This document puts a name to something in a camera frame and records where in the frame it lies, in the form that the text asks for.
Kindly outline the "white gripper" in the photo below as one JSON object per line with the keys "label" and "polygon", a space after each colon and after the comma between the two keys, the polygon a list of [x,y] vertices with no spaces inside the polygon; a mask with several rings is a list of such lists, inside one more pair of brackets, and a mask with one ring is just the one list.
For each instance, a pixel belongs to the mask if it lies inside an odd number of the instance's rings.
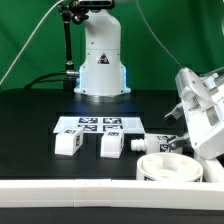
{"label": "white gripper", "polygon": [[164,116],[178,120],[184,113],[188,134],[167,140],[170,150],[188,147],[203,159],[224,154],[224,83],[218,73],[199,77],[189,68],[182,68],[175,81],[181,103]]}

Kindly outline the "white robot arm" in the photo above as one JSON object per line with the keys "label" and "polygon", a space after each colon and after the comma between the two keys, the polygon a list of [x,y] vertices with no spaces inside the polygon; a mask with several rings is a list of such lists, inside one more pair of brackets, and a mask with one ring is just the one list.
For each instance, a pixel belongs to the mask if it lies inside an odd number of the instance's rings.
{"label": "white robot arm", "polygon": [[[85,24],[86,58],[75,91],[88,98],[114,98],[128,93],[126,70],[120,61],[120,23],[108,11],[118,0],[73,0],[72,18]],[[183,136],[204,159],[224,154],[224,84],[215,72],[200,77],[187,67],[175,77],[181,102],[165,116],[173,122],[183,116],[188,133]]]}

